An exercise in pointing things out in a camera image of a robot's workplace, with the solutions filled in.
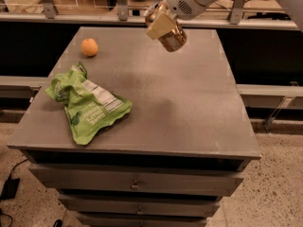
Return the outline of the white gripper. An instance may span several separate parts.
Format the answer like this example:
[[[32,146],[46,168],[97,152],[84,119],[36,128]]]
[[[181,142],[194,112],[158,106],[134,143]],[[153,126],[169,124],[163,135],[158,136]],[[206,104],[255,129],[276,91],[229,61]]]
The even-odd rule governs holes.
[[[165,0],[169,9],[179,19],[191,20],[201,13],[215,0]],[[176,26],[176,16],[167,11],[154,10],[145,14],[146,34],[153,40],[171,32]]]

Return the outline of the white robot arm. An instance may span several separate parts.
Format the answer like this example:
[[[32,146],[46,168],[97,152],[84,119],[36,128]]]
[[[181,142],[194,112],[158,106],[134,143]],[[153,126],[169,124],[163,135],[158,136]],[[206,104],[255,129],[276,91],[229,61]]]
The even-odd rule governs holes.
[[[155,18],[148,25],[147,34],[159,39],[172,31],[177,20],[191,20],[202,14],[217,0],[163,0],[154,10]],[[300,29],[303,29],[303,0],[275,0]]]

